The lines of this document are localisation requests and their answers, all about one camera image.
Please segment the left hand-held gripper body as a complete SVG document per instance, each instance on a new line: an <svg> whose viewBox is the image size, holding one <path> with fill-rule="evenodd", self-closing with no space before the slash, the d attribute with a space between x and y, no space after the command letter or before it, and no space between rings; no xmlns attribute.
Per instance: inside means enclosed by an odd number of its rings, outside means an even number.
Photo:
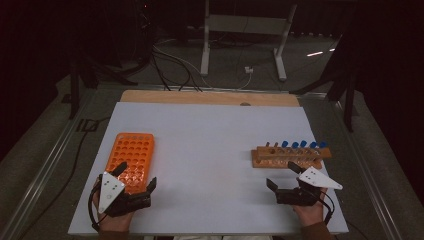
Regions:
<svg viewBox="0 0 424 240"><path fill-rule="evenodd" d="M104 172L100 181L98 212L117 217L151 206L151 194L145 191L129 194L125 187L117 177Z"/></svg>

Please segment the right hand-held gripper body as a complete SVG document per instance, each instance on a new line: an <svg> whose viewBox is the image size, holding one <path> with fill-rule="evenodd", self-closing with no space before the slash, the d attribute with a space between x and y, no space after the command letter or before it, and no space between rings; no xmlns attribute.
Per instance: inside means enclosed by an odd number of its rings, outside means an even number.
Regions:
<svg viewBox="0 0 424 240"><path fill-rule="evenodd" d="M332 188L337 190L343 188L340 183L331 179L315 167L303 169L303 173L296 173L298 175L297 187L293 189L282 189L278 187L275 193L278 204L312 206L320 199L321 188Z"/></svg>

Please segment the wooden tube rack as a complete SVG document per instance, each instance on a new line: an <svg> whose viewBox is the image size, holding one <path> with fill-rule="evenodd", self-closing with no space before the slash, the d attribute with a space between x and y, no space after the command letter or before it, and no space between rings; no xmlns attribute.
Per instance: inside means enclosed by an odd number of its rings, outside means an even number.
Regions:
<svg viewBox="0 0 424 240"><path fill-rule="evenodd" d="M305 153L303 155L299 154L300 142L298 142L298 154L293 154L291 149L292 143L288 142L288 153L286 155L282 154L282 143L276 142L274 144L270 144L267 142L264 146L257 146L251 151L252 166L254 168L289 169L287 164L289 161L292 161L303 168L315 167L316 169L321 169L322 161L332 157L329 147L327 146L324 149L320 149L320 143L317 142L315 154L311 154L309 151L309 145L311 142L307 142Z"/></svg>

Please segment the orange plastic tube rack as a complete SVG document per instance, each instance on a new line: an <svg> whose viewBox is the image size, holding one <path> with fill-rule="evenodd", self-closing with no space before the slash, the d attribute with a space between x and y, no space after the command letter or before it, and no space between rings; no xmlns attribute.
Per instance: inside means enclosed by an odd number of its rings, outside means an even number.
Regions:
<svg viewBox="0 0 424 240"><path fill-rule="evenodd" d="M129 194L146 190L155 147L154 136L148 133L119 133L111 149L105 170L112 172L126 162L127 168L118 176Z"/></svg>

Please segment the person's right hand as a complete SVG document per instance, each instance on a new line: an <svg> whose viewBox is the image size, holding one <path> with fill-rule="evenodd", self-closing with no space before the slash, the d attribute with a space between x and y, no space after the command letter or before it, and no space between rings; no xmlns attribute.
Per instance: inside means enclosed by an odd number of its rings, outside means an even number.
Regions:
<svg viewBox="0 0 424 240"><path fill-rule="evenodd" d="M302 227L311 226L324 221L323 201L326 192L327 188L321 188L320 199L312 206L292 206Z"/></svg>

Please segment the person's left hand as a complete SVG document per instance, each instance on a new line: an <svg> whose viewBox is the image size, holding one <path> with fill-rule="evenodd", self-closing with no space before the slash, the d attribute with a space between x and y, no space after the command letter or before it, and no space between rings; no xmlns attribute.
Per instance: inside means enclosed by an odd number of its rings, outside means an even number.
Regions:
<svg viewBox="0 0 424 240"><path fill-rule="evenodd" d="M128 232L134 213L130 212L118 217L110 217L97 212L98 225L101 231Z"/></svg>

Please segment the white table sheet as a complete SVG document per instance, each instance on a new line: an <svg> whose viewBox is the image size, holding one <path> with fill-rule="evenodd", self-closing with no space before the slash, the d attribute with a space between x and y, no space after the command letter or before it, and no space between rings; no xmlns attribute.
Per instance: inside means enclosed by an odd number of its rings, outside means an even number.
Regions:
<svg viewBox="0 0 424 240"><path fill-rule="evenodd" d="M152 205L138 211L131 231L140 235L289 235L300 225L267 186L296 187L284 169L258 169L251 152L265 144L311 142L300 107L196 104L116 104L87 181L104 170L121 132L155 139L149 175L157 180Z"/></svg>

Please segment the black metal stand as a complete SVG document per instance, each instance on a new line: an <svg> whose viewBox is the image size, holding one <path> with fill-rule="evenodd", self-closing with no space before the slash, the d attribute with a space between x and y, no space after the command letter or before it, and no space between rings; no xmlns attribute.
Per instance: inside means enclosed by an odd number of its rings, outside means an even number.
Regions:
<svg viewBox="0 0 424 240"><path fill-rule="evenodd" d="M329 101L337 102L342 96L345 96L343 122L347 130L352 132L353 101L358 70L357 60L355 41L345 33L340 38L319 79L300 89L291 90L290 93L304 95L311 90L332 82L326 97Z"/></svg>
<svg viewBox="0 0 424 240"><path fill-rule="evenodd" d="M79 49L71 50L68 56L70 68L70 119L75 118L80 108L80 82L83 82L86 88L97 88L99 81L95 74L96 70L122 85L136 86L135 82L125 79Z"/></svg>

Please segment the dark equipment rack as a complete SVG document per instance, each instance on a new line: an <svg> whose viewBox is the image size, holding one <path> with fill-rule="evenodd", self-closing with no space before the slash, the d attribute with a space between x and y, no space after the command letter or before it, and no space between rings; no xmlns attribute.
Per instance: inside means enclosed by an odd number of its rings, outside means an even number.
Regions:
<svg viewBox="0 0 424 240"><path fill-rule="evenodd" d="M155 27L152 22L151 1L134 0L136 14L137 63L144 67L151 58Z"/></svg>

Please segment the white metal stand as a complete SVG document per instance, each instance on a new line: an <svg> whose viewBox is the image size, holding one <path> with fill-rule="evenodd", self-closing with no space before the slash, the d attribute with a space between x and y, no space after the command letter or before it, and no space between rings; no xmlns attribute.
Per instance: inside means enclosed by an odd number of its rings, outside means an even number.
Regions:
<svg viewBox="0 0 424 240"><path fill-rule="evenodd" d="M286 17L270 18L270 17L254 17L239 15L219 15L210 13L210 0L205 0L204 13L204 36L203 51L200 64L200 75L206 77L209 72L210 60L210 32L227 32L227 33L248 33L248 34L265 34L279 35L281 42L277 48L273 49L274 62L280 81L287 80L287 74L282 58L282 53L288 39L293 18L297 9L297 4L291 4Z"/></svg>

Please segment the metal floor rail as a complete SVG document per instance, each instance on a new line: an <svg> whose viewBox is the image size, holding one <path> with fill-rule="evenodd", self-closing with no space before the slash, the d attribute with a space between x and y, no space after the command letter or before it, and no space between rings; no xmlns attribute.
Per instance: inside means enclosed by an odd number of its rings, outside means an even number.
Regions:
<svg viewBox="0 0 424 240"><path fill-rule="evenodd" d="M403 240L400 231L393 220L392 214L375 182L372 172L368 167L366 158L361 153L359 145L353 133L351 133L344 123L344 109L339 102L330 102L330 106L335 114L338 124L342 128L342 133L347 140L347 145L353 151L353 160L359 171L362 182L366 188L375 213L382 225L387 240Z"/></svg>
<svg viewBox="0 0 424 240"><path fill-rule="evenodd" d="M0 240L19 236L94 94L82 93L74 116L53 101L0 163Z"/></svg>

